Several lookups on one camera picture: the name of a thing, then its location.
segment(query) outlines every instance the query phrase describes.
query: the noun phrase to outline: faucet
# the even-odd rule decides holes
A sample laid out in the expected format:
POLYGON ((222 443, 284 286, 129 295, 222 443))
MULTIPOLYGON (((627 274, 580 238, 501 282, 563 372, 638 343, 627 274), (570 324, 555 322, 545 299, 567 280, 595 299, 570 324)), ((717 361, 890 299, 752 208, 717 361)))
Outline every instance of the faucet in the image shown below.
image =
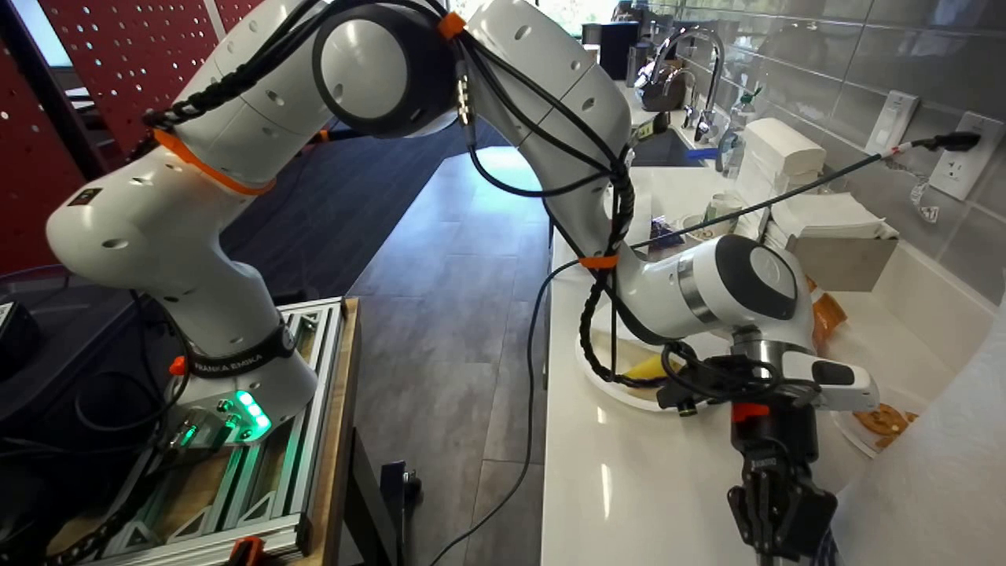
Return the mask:
POLYGON ((695 141, 698 141, 698 146, 707 146, 707 141, 717 136, 717 132, 712 132, 712 123, 717 123, 717 119, 712 119, 712 101, 717 101, 717 87, 719 87, 726 52, 723 52, 719 36, 709 32, 709 28, 689 28, 689 32, 671 37, 665 52, 671 52, 673 46, 678 46, 682 37, 709 42, 712 52, 717 52, 717 54, 712 54, 709 86, 707 86, 707 92, 704 92, 704 108, 695 112, 695 108, 698 108, 698 104, 695 104, 695 94, 693 94, 693 101, 689 101, 689 108, 684 108, 684 128, 695 128, 695 141))

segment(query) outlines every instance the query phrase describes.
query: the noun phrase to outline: power cord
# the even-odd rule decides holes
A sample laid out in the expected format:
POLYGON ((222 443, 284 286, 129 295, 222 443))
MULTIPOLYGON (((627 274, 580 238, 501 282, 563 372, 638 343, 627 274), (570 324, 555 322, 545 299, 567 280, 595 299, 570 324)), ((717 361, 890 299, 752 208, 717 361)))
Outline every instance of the power cord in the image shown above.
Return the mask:
POLYGON ((512 500, 512 493, 526 486, 528 470, 531 470, 531 449, 535 449, 535 332, 539 332, 539 319, 540 319, 540 304, 545 304, 545 294, 549 289, 549 282, 574 268, 577 260, 558 266, 555 271, 549 271, 535 295, 535 310, 531 310, 531 322, 528 322, 528 340, 526 340, 526 372, 528 372, 528 406, 526 406, 526 455, 522 455, 522 472, 517 476, 517 482, 510 486, 510 491, 501 498, 501 504, 484 512, 468 531, 455 536, 448 543, 444 543, 444 551, 433 557, 432 566, 437 566, 455 543, 468 542, 474 531, 480 531, 493 515, 501 515, 501 509, 512 500))

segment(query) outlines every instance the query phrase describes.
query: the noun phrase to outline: robotic arm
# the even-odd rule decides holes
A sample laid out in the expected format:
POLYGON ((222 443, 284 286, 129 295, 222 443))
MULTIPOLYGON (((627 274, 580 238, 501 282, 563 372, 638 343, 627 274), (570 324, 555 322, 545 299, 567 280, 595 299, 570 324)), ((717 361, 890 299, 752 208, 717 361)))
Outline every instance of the robotic arm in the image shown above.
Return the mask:
MULTIPOLYGON (((315 375, 292 355, 256 268, 219 251, 219 229, 329 118, 372 136, 433 132, 455 108, 463 119, 484 118, 535 168, 567 244, 580 257, 617 257, 602 289, 641 340, 719 332, 743 337, 737 355, 757 361, 811 353, 809 294, 783 255, 728 235, 655 266, 622 244, 632 219, 629 108, 602 70, 528 4, 486 0, 463 36, 423 4, 265 0, 178 101, 170 118, 184 119, 167 119, 152 155, 57 208, 46 238, 68 271, 167 310, 189 340, 192 378, 203 378, 184 402, 206 412, 222 402, 238 442, 292 419, 310 399, 315 375), (206 112, 206 92, 276 56, 276 46, 287 54, 271 74, 206 112)), ((788 364, 813 381, 813 358, 788 364)))

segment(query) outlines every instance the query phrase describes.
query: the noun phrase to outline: wire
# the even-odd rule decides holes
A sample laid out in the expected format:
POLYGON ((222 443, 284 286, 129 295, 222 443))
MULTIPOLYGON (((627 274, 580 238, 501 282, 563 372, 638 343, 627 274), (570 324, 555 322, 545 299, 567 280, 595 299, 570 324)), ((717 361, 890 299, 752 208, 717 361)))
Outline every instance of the wire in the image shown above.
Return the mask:
POLYGON ((125 430, 138 430, 138 428, 159 422, 183 399, 184 387, 189 387, 189 375, 178 378, 175 394, 158 412, 134 419, 134 422, 125 422, 125 425, 99 425, 99 422, 89 419, 89 412, 83 409, 83 398, 71 399, 71 409, 75 409, 75 419, 97 435, 125 435, 125 430))
POLYGON ((11 443, 15 448, 15 449, 7 449, 7 454, 0 449, 0 459, 19 459, 19 455, 107 455, 107 454, 146 449, 146 443, 71 449, 71 448, 57 448, 57 443, 29 442, 29 438, 0 438, 0 443, 11 443))
POLYGON ((510 500, 512 493, 526 486, 528 470, 531 470, 531 449, 535 449, 535 332, 539 332, 539 319, 540 319, 540 304, 545 304, 545 294, 549 289, 549 282, 574 268, 577 260, 558 266, 555 271, 549 271, 535 295, 535 310, 531 310, 531 322, 528 322, 528 343, 526 343, 526 372, 528 372, 528 406, 526 406, 526 459, 522 459, 522 472, 517 476, 517 482, 510 486, 510 491, 501 498, 501 504, 484 512, 468 531, 455 536, 448 543, 444 543, 444 551, 433 557, 432 566, 437 566, 455 543, 468 542, 474 531, 480 531, 510 500))
POLYGON ((518 198, 555 198, 555 196, 577 192, 577 188, 585 188, 585 186, 591 186, 591 184, 597 184, 597 179, 607 176, 607 172, 595 172, 595 176, 585 176, 585 179, 577 179, 577 184, 555 186, 555 188, 518 188, 518 186, 502 184, 501 176, 493 176, 493 172, 480 165, 478 146, 468 146, 468 157, 471 157, 471 165, 474 165, 474 169, 478 169, 480 179, 486 179, 486 184, 498 186, 501 192, 510 192, 510 196, 518 196, 518 198))
POLYGON ((675 233, 663 233, 663 235, 649 238, 649 244, 636 244, 632 248, 645 248, 645 246, 655 246, 655 244, 678 238, 678 235, 684 235, 684 233, 698 233, 698 229, 707 229, 707 227, 717 227, 717 223, 733 223, 733 221, 739 221, 739 219, 746 219, 746 215, 752 215, 752 211, 772 208, 772 206, 788 202, 788 198, 795 198, 795 196, 805 196, 805 192, 811 192, 811 188, 820 188, 820 186, 835 184, 835 179, 842 179, 842 176, 850 176, 850 172, 855 172, 855 169, 862 169, 862 168, 867 168, 867 165, 877 165, 877 161, 884 161, 884 155, 867 155, 867 157, 862 157, 862 161, 855 161, 855 165, 850 165, 850 168, 842 168, 842 169, 835 169, 835 172, 829 172, 829 176, 820 176, 820 179, 809 184, 809 186, 799 186, 799 188, 792 188, 792 192, 783 192, 783 196, 777 196, 777 198, 747 206, 747 208, 733 211, 733 215, 723 215, 723 219, 709 219, 709 221, 695 223, 695 227, 682 227, 682 229, 675 229, 675 233))
POLYGON ((219 82, 189 94, 184 101, 170 104, 170 112, 162 113, 146 118, 146 123, 159 128, 175 128, 214 108, 237 101, 250 86, 257 86, 266 74, 272 74, 284 60, 289 60, 320 28, 325 19, 342 14, 347 0, 334 0, 320 14, 315 14, 308 21, 295 26, 300 19, 305 19, 310 6, 302 4, 300 11, 292 11, 281 21, 281 28, 262 46, 262 52, 243 68, 237 68, 232 74, 226 74, 219 82))

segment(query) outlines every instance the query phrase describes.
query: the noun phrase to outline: white counter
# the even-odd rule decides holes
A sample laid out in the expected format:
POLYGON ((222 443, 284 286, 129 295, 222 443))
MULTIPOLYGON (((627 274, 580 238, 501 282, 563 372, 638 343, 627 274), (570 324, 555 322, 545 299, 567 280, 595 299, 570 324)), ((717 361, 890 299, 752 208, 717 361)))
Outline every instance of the white counter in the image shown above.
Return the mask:
MULTIPOLYGON (((728 184, 709 169, 632 169, 638 202, 655 196, 671 215, 701 215, 728 184)), ((553 266, 570 260, 555 235, 553 266)), ((743 543, 726 491, 739 482, 743 455, 728 448, 726 409, 695 419, 649 416, 601 394, 577 353, 574 324, 589 277, 555 277, 549 295, 549 391, 545 454, 545 566, 650 566, 753 564, 743 543)), ((959 364, 940 361, 874 295, 840 295, 850 324, 829 355, 859 361, 879 383, 936 398, 959 364)), ((813 482, 840 491, 867 465, 820 416, 820 464, 813 482)))

